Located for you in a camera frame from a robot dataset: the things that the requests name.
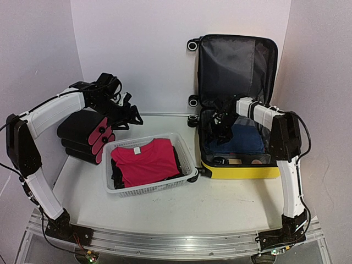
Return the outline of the yellow Pikachu suitcase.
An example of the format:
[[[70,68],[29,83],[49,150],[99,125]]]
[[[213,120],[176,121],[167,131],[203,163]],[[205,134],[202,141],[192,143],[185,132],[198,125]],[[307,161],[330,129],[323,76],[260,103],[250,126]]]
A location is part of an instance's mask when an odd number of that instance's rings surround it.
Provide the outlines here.
[[[197,52],[197,94],[191,95],[191,107],[200,107],[198,115],[188,118],[188,126],[199,135],[201,174],[211,179],[271,179],[279,177],[276,161],[269,154],[270,131],[249,118],[239,116],[234,124],[255,127],[261,135],[265,153],[224,154],[205,150],[215,140],[211,119],[216,110],[234,97],[249,97],[269,104],[277,70],[278,49],[268,38],[209,34],[187,42]],[[241,159],[242,164],[218,165],[214,157]],[[251,164],[260,160],[262,164]]]

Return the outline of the white plastic basket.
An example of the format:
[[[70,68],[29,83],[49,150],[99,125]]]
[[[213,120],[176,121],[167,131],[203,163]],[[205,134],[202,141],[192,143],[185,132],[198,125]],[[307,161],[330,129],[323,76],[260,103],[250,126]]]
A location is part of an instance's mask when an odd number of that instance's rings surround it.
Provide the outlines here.
[[[101,166],[105,191],[119,197],[178,187],[195,182],[199,174],[178,133],[107,143]]]

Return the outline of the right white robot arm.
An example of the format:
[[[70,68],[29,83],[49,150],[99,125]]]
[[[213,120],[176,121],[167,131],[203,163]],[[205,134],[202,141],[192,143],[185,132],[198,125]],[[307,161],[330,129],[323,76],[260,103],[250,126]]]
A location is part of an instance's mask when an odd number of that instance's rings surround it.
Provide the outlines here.
[[[230,140],[232,126],[239,116],[249,118],[271,132],[268,151],[279,168],[284,196],[282,227],[277,231],[277,239],[288,244],[304,234],[304,224],[310,220],[300,175],[300,160],[304,156],[300,127],[304,122],[294,112],[281,111],[249,97],[234,97],[216,110],[211,119],[212,134],[219,143]]]

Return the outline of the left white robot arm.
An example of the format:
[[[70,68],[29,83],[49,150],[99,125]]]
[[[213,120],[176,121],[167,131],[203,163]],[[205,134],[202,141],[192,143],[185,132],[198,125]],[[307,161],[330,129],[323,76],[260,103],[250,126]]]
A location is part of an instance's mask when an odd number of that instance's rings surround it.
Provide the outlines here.
[[[85,108],[107,118],[113,128],[127,130],[131,124],[143,124],[137,106],[130,103],[131,94],[121,90],[117,76],[102,73],[94,82],[78,81],[22,114],[9,115],[1,127],[12,163],[11,167],[1,167],[19,176],[29,200],[54,221],[52,230],[62,240],[69,240],[74,228],[69,224],[69,213],[47,182],[37,142],[48,129]]]

